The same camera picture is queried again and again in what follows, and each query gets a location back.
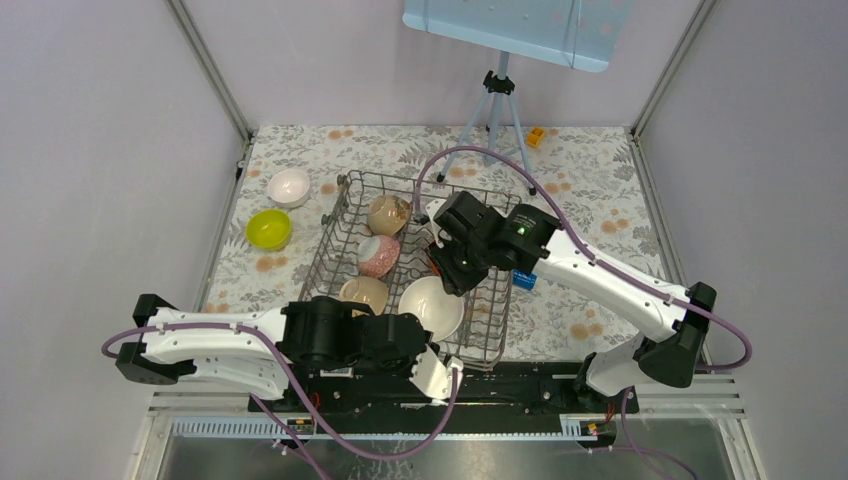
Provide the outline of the grey wire dish rack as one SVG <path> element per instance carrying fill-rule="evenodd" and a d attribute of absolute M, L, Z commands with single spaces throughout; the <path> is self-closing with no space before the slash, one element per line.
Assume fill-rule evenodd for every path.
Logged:
<path fill-rule="evenodd" d="M 353 170 L 337 182 L 341 191 L 332 211 L 322 219 L 324 231 L 301 300 L 339 297 L 346 283 L 361 277 L 357 253 L 360 243 L 372 235 L 368 226 L 372 203 L 386 195 L 413 200 L 411 178 Z M 388 288 L 385 310 L 415 315 L 431 332 L 441 356 L 457 357 L 469 369 L 489 370 L 501 359 L 506 345 L 511 272 L 491 269 L 463 296 L 447 295 L 435 279 L 437 271 L 426 252 L 435 240 L 430 217 L 456 190 L 453 185 L 422 183 L 421 208 L 400 228 L 399 257 L 380 279 Z"/>

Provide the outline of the white ribbed bowl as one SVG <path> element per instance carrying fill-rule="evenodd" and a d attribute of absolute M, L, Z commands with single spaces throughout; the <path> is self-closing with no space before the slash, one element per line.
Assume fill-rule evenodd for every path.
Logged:
<path fill-rule="evenodd" d="M 433 341 L 450 337 L 465 316 L 462 298 L 447 294 L 437 276 L 422 277 L 413 281 L 402 293 L 399 314 L 412 314 L 422 327 L 432 333 Z"/>

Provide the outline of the yellow-green bowl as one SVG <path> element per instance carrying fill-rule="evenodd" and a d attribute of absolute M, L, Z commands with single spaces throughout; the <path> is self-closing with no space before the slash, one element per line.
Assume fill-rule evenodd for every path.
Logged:
<path fill-rule="evenodd" d="M 278 209 L 266 209 L 256 213 L 245 229 L 248 242 L 267 251 L 284 249 L 291 235 L 292 221 L 285 212 Z"/>

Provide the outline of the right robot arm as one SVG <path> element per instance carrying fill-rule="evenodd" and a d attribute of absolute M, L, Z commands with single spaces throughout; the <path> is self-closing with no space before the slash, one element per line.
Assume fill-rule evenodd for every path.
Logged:
<path fill-rule="evenodd" d="M 446 293 L 469 292 L 493 269 L 533 274 L 577 291 L 638 329 L 632 340 L 584 360 L 573 386 L 583 410 L 601 410 L 630 386 L 691 385 L 714 290 L 687 289 L 594 254 L 556 217 L 530 204 L 502 214 L 459 191 L 429 202 L 425 211 L 434 236 L 427 254 Z"/>

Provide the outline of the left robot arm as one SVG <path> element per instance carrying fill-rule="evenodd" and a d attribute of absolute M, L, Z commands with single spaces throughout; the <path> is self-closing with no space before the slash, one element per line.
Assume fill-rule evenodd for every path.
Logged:
<path fill-rule="evenodd" d="M 291 373 L 294 366 L 405 375 L 435 400 L 451 390 L 451 371 L 414 315 L 378 315 L 361 302 L 316 296 L 267 311 L 211 314 L 179 311 L 143 294 L 133 318 L 137 327 L 118 336 L 120 348 L 103 352 L 136 383 L 167 386 L 194 377 L 275 400 L 288 411 L 310 397 L 308 381 Z"/>

